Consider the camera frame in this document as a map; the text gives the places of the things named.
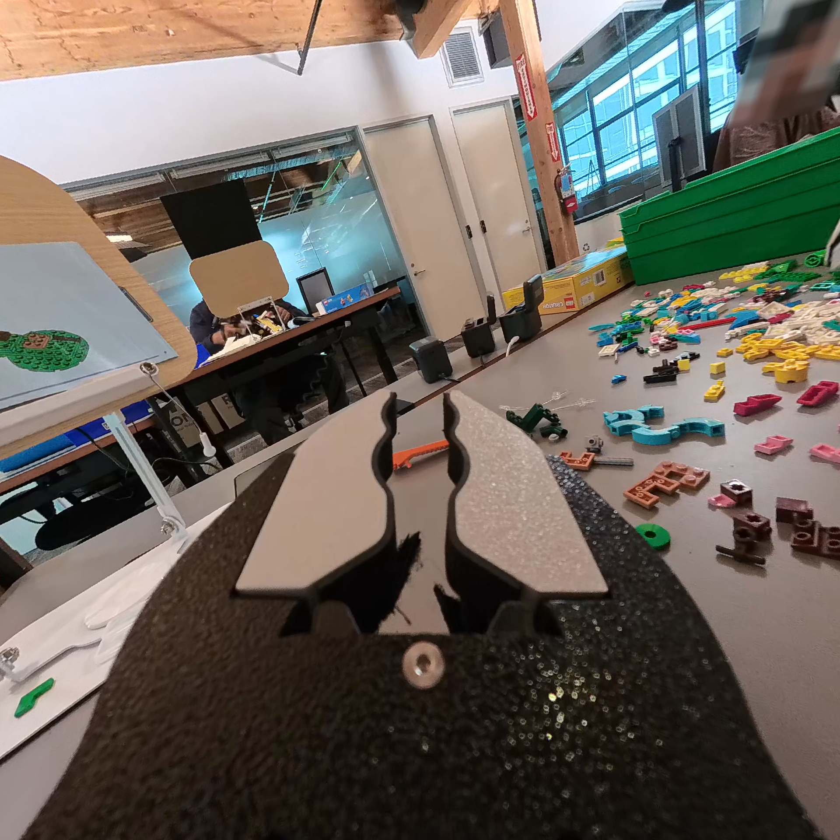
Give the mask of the wooden pillar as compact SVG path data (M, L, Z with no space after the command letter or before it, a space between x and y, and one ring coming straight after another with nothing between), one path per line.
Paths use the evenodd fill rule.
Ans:
M525 53L528 58L539 113L537 118L530 122L524 120L549 241L554 262L558 266L577 257L580 251L574 222L564 211L554 188L554 178L558 170L564 167L564 163L552 162L544 128L544 124L554 121L554 117L537 15L531 1L500 1L499 9L506 30L512 67L513 60L521 53Z

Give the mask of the wall air vent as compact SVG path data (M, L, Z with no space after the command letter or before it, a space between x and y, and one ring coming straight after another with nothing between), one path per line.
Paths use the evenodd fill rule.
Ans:
M476 38L471 28L456 28L446 38L440 55L450 88L474 85L484 80Z

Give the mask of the pile of mixed lego pieces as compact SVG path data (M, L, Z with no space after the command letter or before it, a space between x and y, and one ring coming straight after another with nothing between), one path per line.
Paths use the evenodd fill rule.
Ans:
M699 359L705 334L718 330L723 346L713 351L713 382L733 355L763 363L762 373L779 384L804 382L813 359L838 361L839 271L825 267L823 255L760 261L678 290L647 291L589 332L601 358L634 352L653 367L679 360L684 373Z

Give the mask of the small black monitor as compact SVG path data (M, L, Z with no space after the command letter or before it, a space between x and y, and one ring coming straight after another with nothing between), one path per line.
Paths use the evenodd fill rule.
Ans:
M326 268L321 267L297 278L305 311L312 317L320 314L319 303L334 294L333 284Z

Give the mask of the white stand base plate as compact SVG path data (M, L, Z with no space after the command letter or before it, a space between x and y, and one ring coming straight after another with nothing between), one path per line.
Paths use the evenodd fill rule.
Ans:
M29 624L2 645L17 655L1 686L1 759L99 689L131 628L185 545L166 541ZM52 690L14 718L22 695L47 678Z

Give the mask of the lego instruction booklet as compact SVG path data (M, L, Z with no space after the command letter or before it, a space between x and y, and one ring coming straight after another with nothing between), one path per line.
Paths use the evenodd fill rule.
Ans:
M175 351L76 243L1 247L1 407Z

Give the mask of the dark brown lego plate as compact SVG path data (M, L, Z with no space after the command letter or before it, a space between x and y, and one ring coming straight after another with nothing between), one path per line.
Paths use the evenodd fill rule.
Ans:
M805 516L798 516L791 533L793 550L828 560L839 560L839 527L823 526Z

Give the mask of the yellow lego box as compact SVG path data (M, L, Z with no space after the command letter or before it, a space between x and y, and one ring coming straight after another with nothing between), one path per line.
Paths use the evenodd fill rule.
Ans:
M634 284L624 245L581 255L541 274L542 316L579 312Z

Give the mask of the green plastic tray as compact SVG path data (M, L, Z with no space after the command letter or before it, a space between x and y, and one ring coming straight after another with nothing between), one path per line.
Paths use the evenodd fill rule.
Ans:
M622 214L625 245L656 249L743 235L781 253L798 253L824 246L838 220L836 183L800 188L776 183L717 197L700 196L699 185L629 207Z
M782 218L765 211L708 222L679 214L656 233L651 223L623 229L629 264L639 286L823 249L838 222L837 206Z
M838 184L839 129L820 133L733 166L689 185L699 183L702 197L717 197L755 186L780 183L800 188L816 184Z

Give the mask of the tall black charging case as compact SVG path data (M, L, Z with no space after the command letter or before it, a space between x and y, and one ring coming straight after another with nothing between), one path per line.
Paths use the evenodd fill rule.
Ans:
M507 344L514 340L526 342L539 333L542 327L539 307L543 303L543 278L540 274L524 281L515 301L499 316L502 335Z

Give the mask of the orange brick separator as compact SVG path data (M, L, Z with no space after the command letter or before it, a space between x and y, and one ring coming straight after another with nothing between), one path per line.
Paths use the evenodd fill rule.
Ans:
M413 463L418 459L445 452L447 449L448 441L445 439L438 440L430 444L406 448L393 453L392 467L394 470L408 469L411 468Z

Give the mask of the green angled lego plate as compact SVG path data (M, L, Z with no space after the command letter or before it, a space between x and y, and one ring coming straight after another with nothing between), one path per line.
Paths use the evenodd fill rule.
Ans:
M53 689L55 685L54 678L47 678L44 681L37 684L37 686L24 695L20 697L17 702L16 709L14 711L14 718L20 719L24 715L29 714L33 709L35 709L39 699Z

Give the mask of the dark grey power adapter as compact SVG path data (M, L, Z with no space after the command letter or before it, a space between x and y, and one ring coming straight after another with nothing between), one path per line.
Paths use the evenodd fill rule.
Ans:
M425 337L408 345L416 367L428 384L448 381L453 367L445 343L435 337Z

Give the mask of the grey computer monitor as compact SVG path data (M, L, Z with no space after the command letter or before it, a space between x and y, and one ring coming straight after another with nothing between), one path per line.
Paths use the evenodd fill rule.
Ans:
M653 123L661 184L676 193L707 168L699 85L656 111Z

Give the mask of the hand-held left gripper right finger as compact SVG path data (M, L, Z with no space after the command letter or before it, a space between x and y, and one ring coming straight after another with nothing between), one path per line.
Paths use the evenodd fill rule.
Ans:
M538 601L603 598L605 578L540 447L462 392L444 396L448 564Z

